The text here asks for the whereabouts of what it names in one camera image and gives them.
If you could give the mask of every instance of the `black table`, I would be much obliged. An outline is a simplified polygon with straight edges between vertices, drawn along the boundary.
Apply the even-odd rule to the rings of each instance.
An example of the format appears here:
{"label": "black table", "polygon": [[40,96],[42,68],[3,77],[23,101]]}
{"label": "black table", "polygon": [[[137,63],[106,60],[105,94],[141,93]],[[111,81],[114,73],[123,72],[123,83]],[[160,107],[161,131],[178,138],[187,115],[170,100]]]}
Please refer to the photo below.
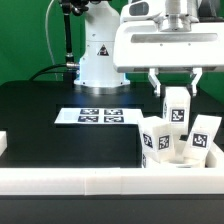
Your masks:
{"label": "black table", "polygon": [[[8,139],[2,168],[139,167],[136,125],[57,126],[54,121],[62,107],[137,108],[145,117],[162,111],[148,83],[96,96],[63,82],[15,81],[0,87],[0,105],[0,130]],[[224,117],[224,105],[199,90],[192,99],[190,126],[199,113]],[[215,138],[222,149],[223,127],[222,122]],[[0,223],[210,224],[223,222],[223,209],[224,195],[1,196]]]}

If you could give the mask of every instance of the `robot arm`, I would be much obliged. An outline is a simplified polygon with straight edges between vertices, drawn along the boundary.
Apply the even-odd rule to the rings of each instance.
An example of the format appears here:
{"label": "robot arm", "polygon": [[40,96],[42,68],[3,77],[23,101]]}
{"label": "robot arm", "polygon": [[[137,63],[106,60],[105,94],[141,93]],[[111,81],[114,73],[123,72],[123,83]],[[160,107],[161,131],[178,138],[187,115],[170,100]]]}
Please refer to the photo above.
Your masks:
{"label": "robot arm", "polygon": [[[218,10],[217,1],[206,13],[201,9],[205,2],[212,3],[143,0],[125,6],[115,39],[115,69],[148,72],[156,96],[164,92],[157,74],[189,73],[193,79],[189,85],[191,95],[195,96],[203,71],[224,71],[224,21],[211,22],[210,17],[217,14],[211,14]],[[206,15],[209,22],[200,22],[202,16],[206,21]]]}

